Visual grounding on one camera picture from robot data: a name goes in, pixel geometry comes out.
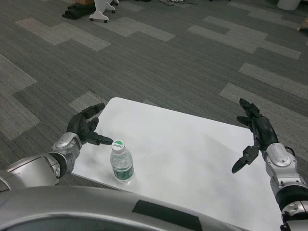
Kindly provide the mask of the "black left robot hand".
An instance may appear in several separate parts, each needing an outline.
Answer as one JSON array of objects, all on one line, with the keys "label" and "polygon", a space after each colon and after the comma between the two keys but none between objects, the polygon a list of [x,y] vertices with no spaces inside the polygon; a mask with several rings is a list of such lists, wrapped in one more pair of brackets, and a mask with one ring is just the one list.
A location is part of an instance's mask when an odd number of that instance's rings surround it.
[{"label": "black left robot hand", "polygon": [[96,116],[104,108],[105,104],[99,103],[72,116],[68,123],[66,132],[77,134],[82,144],[90,143],[94,145],[111,145],[114,142],[111,138],[99,135],[95,132],[99,124],[98,117],[94,117],[92,120],[89,120],[93,116]]}]

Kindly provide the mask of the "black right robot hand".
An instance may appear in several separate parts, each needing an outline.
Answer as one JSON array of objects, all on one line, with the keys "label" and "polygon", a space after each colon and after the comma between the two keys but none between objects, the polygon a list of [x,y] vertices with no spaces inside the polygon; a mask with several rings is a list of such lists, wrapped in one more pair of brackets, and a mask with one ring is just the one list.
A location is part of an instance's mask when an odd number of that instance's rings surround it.
[{"label": "black right robot hand", "polygon": [[233,174],[245,165],[250,165],[258,157],[260,151],[265,151],[271,144],[279,142],[270,121],[260,113],[254,103],[241,98],[239,104],[244,109],[246,116],[238,116],[236,119],[253,133],[254,144],[243,150],[243,156],[232,167]]}]

